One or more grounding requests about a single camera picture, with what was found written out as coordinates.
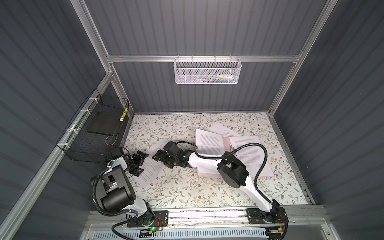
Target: table surface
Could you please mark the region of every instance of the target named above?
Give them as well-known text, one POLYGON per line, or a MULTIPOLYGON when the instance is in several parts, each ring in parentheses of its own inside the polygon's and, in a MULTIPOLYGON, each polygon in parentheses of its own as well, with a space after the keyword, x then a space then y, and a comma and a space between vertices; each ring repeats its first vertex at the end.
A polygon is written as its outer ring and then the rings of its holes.
MULTIPOLYGON (((259 188, 281 205, 307 204, 266 113, 135 115, 124 146, 133 153, 147 151, 160 139, 195 143, 195 129, 207 130, 215 122, 243 136, 259 136, 275 174, 274 177, 259 178, 259 188)), ((186 144, 181 148, 188 149, 189 146, 186 144)), ((196 168, 165 167, 148 189, 143 189, 133 178, 130 181, 136 195, 147 200, 154 209, 256 205, 244 192, 230 187, 221 177, 199 176, 196 168)))

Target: striped gray wall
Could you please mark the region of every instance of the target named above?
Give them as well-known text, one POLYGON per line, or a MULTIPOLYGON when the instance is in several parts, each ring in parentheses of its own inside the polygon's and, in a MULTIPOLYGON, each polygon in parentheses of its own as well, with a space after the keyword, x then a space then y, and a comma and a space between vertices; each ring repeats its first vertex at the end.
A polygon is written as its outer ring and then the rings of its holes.
POLYGON ((292 63, 243 63, 238 84, 176 84, 173 63, 114 63, 135 112, 268 110, 292 63))
POLYGON ((86 0, 109 55, 293 55, 324 0, 86 0))
POLYGON ((384 229, 384 1, 339 1, 275 117, 345 240, 384 229))
MULTIPOLYGON (((69 0, 0 1, 0 39, 3 221, 105 72, 69 0)), ((91 209, 85 182, 99 170, 63 160, 15 239, 41 239, 54 223, 78 237, 91 209)))

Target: stack of paper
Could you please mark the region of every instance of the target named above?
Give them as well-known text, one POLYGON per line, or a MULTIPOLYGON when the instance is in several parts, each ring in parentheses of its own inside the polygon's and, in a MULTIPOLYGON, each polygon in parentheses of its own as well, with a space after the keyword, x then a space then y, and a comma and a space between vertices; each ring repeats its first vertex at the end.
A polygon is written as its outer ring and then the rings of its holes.
MULTIPOLYGON (((214 123, 203 131, 196 129, 197 152, 209 155, 221 155, 224 152, 231 152, 234 149, 251 142, 261 143, 258 136, 241 136, 231 129, 214 123)), ((264 151, 258 146, 246 147, 235 153, 236 157, 247 167, 249 175, 254 178, 264 160, 264 151)), ((205 176, 217 176, 220 174, 216 170, 198 168, 197 173, 205 176)), ((271 165, 267 163, 259 177, 273 177, 271 165)))

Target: black mounting plate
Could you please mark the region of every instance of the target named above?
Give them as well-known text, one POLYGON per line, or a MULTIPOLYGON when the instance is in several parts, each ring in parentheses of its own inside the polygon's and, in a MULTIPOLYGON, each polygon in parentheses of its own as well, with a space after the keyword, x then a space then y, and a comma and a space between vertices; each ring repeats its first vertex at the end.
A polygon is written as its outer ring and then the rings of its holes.
MULTIPOLYGON (((155 217, 162 219, 163 222, 160 221, 160 227, 166 227, 168 225, 168 211, 153 211, 155 214, 155 217)), ((151 225, 151 227, 157 227, 157 221, 154 220, 154 223, 151 225)), ((127 227, 143 227, 140 223, 137 221, 131 221, 127 224, 127 227)))
MULTIPOLYGON (((265 224, 266 222, 263 220, 263 214, 258 208, 248 208, 247 217, 250 224, 265 224)), ((285 214, 285 209, 280 207, 280 211, 278 215, 283 216, 285 214)), ((279 219, 276 219, 273 223, 281 223, 279 219)))

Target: floral pattern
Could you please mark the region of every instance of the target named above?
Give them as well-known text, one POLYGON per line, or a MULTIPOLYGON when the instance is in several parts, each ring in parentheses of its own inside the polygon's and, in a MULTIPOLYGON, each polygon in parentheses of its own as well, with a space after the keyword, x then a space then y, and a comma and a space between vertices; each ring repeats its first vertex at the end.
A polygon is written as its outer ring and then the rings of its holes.
MULTIPOLYGON (((195 129, 207 130, 214 122, 243 136, 259 136, 275 174, 258 179, 258 186, 266 194, 282 205, 307 204, 266 113, 135 115, 125 147, 132 153, 145 152, 160 139, 195 143, 195 129)), ((179 146, 191 149, 188 144, 179 146)), ((221 177, 197 175, 195 168, 165 167, 148 189, 143 189, 134 178, 130 181, 137 196, 146 199, 154 209, 256 205, 221 177)))

